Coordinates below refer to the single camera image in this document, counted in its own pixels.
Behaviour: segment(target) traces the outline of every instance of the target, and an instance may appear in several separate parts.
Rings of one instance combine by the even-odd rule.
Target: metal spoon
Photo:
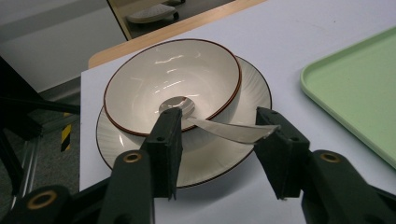
[[[195,109],[195,103],[188,97],[177,96],[164,101],[159,108],[159,112],[179,107],[182,111],[183,119],[194,125],[213,133],[219,137],[242,144],[255,144],[259,140],[268,137],[271,133],[280,128],[279,125],[236,125],[224,124],[207,119],[191,117]]]

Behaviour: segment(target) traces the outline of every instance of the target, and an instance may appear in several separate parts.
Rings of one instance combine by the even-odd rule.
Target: white table
[[[396,171],[299,83],[306,65],[395,25],[394,0],[269,0],[174,38],[209,39],[253,63],[270,86],[273,109],[311,141],[311,150],[341,153],[369,184],[396,194]],[[132,55],[81,75],[81,189],[110,175],[96,145],[96,121],[106,83]],[[278,201],[254,153],[220,178],[180,189],[176,201],[156,199],[155,210],[157,223],[304,223],[301,199]]]

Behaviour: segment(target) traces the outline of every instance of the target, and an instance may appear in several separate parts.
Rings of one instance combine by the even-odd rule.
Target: white bowl
[[[242,75],[235,56],[202,39],[161,43],[136,54],[107,84],[104,108],[121,130],[148,135],[160,104],[175,96],[195,102],[192,116],[229,122],[237,108]],[[182,122],[182,130],[194,127]]]

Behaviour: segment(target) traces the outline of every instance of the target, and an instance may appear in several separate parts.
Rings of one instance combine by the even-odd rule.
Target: light green tray
[[[309,64],[301,85],[396,168],[396,27]]]

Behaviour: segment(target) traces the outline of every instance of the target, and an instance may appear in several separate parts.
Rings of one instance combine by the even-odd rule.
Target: bolt hole
[[[324,161],[328,161],[328,162],[340,162],[340,158],[333,154],[333,153],[329,153],[329,152],[325,152],[320,154],[320,157],[324,160]]]
[[[142,155],[137,152],[130,153],[123,158],[125,162],[136,162],[140,159],[142,159]]]
[[[47,190],[37,194],[29,200],[27,207],[31,210],[43,208],[55,201],[57,194],[54,190]]]

